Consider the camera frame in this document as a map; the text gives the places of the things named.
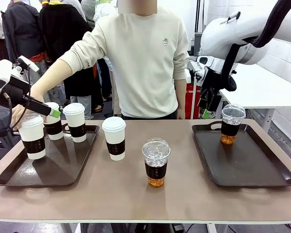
embroidered logo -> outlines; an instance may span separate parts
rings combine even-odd
[[[168,43],[169,43],[169,40],[168,40],[167,38],[165,38],[165,39],[163,40],[163,45],[167,46]]]

clear plastic cup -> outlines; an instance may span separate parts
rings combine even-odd
[[[237,104],[228,104],[222,109],[221,142],[231,145],[235,142],[239,126],[246,117],[246,111]]]
[[[25,151],[30,159],[41,159],[45,156],[43,118],[38,114],[26,114],[19,129]]]
[[[71,103],[63,110],[74,142],[86,140],[84,110],[85,108],[81,103]]]
[[[145,171],[151,187],[159,188],[164,185],[170,147],[161,138],[146,141],[142,147],[145,159]]]
[[[59,105],[55,102],[45,103],[51,109],[59,111]],[[55,118],[53,116],[47,116],[47,121],[44,122],[44,127],[47,131],[47,134],[50,140],[58,140],[64,136],[62,121],[59,118]]]
[[[117,116],[107,118],[102,123],[110,158],[120,161],[125,157],[125,121]]]

gray stool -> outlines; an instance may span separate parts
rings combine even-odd
[[[9,109],[0,109],[0,129],[6,127],[6,125],[8,124],[9,114]],[[1,137],[0,141],[4,148],[7,148],[9,150],[12,149],[14,146],[14,140],[11,132],[9,132],[8,135],[5,137]]]

amber liquid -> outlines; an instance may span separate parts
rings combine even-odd
[[[149,180],[149,185],[151,187],[154,187],[154,188],[159,188],[159,187],[162,187],[164,185],[164,181],[165,181],[165,177],[161,178],[161,179],[152,179],[150,177],[147,177],[148,180]]]
[[[224,144],[231,145],[235,142],[236,136],[227,136],[225,134],[221,134],[221,142]]]

black jacket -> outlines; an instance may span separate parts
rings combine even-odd
[[[23,2],[14,3],[3,13],[3,31],[11,62],[15,63],[21,55],[31,58],[45,52],[38,19],[38,11]]]
[[[91,31],[79,12],[68,4],[43,7],[39,22],[46,40],[48,56],[53,61],[68,51],[75,42],[82,40],[87,31]],[[93,69],[80,70],[64,83],[69,96],[89,96],[93,90]]]

